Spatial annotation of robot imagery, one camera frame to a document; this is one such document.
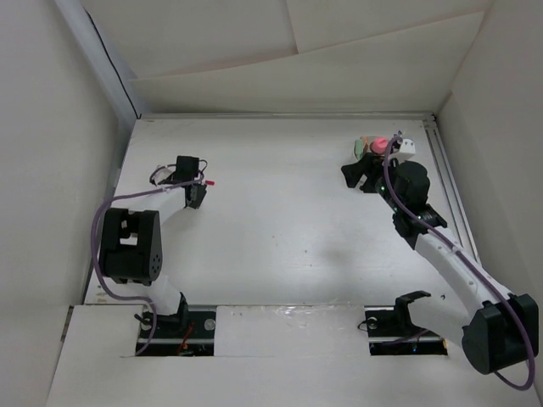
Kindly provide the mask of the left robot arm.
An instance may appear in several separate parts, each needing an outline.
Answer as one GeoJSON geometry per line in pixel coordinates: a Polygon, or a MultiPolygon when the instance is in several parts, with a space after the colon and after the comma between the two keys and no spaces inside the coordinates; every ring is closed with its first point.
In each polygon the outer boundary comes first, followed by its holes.
{"type": "Polygon", "coordinates": [[[207,161],[177,156],[149,177],[151,190],[120,195],[103,204],[92,226],[93,266],[106,292],[116,301],[148,306],[143,320],[180,336],[189,324],[187,300],[163,271],[161,227],[183,209],[198,209],[207,193],[207,161]]]}

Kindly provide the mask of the pink capped small bottle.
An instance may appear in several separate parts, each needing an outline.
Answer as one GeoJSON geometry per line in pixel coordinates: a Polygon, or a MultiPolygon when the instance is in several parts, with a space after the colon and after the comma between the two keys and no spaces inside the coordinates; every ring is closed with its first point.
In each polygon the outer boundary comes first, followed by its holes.
{"type": "Polygon", "coordinates": [[[376,137],[370,144],[370,149],[373,153],[384,155],[389,140],[386,137],[376,137]]]}

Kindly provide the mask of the green translucent highlighter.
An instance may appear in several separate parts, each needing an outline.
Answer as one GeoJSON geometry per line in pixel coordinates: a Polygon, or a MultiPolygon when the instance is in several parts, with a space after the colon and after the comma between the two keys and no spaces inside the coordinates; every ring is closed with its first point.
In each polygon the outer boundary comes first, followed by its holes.
{"type": "Polygon", "coordinates": [[[366,143],[364,143],[361,139],[355,140],[355,145],[353,149],[354,156],[357,160],[359,160],[362,155],[365,153],[366,143]]]}

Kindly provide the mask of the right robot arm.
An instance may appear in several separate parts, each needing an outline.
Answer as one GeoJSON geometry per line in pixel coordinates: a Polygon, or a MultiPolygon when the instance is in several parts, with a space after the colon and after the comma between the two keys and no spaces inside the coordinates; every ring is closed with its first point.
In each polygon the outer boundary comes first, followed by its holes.
{"type": "Polygon", "coordinates": [[[404,334],[419,327],[435,332],[457,344],[483,375],[499,376],[510,366],[526,363],[528,378],[521,388],[530,387],[539,353],[538,304],[528,294],[514,294],[468,255],[428,203],[426,168],[366,153],[358,162],[342,166],[341,172],[347,187],[376,193],[387,203],[395,230],[438,271],[464,307],[438,311],[430,303],[433,294],[410,293],[396,299],[400,308],[392,313],[395,329],[404,334]]]}

